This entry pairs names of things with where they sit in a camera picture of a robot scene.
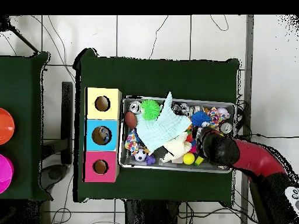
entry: round hole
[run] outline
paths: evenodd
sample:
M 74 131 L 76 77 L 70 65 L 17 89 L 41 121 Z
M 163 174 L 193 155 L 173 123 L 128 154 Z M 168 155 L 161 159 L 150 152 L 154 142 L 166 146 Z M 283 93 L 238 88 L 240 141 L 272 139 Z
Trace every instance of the round hole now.
M 97 111 L 107 111 L 110 108 L 110 100 L 107 96 L 99 96 L 96 98 L 95 107 Z
M 98 145 L 106 145 L 111 141 L 112 133 L 106 126 L 98 126 L 92 132 L 92 140 Z
M 99 174 L 107 173 L 108 171 L 108 163 L 105 160 L 97 160 L 93 164 L 93 171 Z

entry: shape sorter box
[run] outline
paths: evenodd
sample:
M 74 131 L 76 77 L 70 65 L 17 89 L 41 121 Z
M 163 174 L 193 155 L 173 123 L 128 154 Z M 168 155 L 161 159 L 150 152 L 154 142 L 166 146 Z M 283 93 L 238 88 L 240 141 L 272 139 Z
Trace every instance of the shape sorter box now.
M 106 170 L 103 174 L 95 171 L 95 164 L 104 161 Z M 114 183 L 119 174 L 117 164 L 117 152 L 115 151 L 87 151 L 85 154 L 85 178 L 84 182 L 107 182 Z
M 122 97 L 121 91 L 118 89 L 86 87 L 85 96 L 85 104 L 87 104 L 87 113 L 85 114 L 87 115 L 87 119 L 119 120 Z M 107 102 L 107 109 L 97 108 L 96 102 L 100 99 Z
M 92 139 L 93 130 L 97 127 L 110 130 L 111 140 L 104 145 L 96 144 Z M 119 120 L 89 120 L 87 119 L 86 151 L 116 151 L 119 140 Z
M 120 104 L 121 92 L 118 89 L 85 88 L 84 182 L 114 183 L 116 180 L 119 173 Z M 103 136 L 99 138 L 103 127 L 105 132 L 109 132 L 107 143 L 103 143 Z

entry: pink bowl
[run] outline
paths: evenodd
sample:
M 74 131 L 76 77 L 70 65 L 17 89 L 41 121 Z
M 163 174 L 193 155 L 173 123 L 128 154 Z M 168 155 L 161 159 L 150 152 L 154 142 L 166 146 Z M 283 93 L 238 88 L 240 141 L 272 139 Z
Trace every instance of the pink bowl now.
M 0 155 L 0 194 L 10 185 L 13 175 L 13 164 L 11 160 Z

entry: light blue towel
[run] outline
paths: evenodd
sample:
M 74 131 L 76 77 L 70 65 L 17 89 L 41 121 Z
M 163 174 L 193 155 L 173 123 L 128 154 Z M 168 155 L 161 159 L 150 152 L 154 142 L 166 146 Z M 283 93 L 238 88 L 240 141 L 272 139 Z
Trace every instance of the light blue towel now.
M 187 116 L 176 115 L 172 109 L 172 95 L 168 93 L 163 109 L 156 120 L 145 120 L 137 114 L 137 134 L 150 152 L 173 140 L 187 130 L 192 123 Z

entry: yellow ball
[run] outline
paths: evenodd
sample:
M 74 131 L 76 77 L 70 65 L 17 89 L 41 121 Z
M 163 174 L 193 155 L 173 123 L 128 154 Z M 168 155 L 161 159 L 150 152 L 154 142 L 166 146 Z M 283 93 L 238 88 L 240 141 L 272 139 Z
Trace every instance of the yellow ball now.
M 190 152 L 184 154 L 184 156 L 183 156 L 184 164 L 191 165 L 194 161 L 195 161 L 194 154 L 192 154 Z

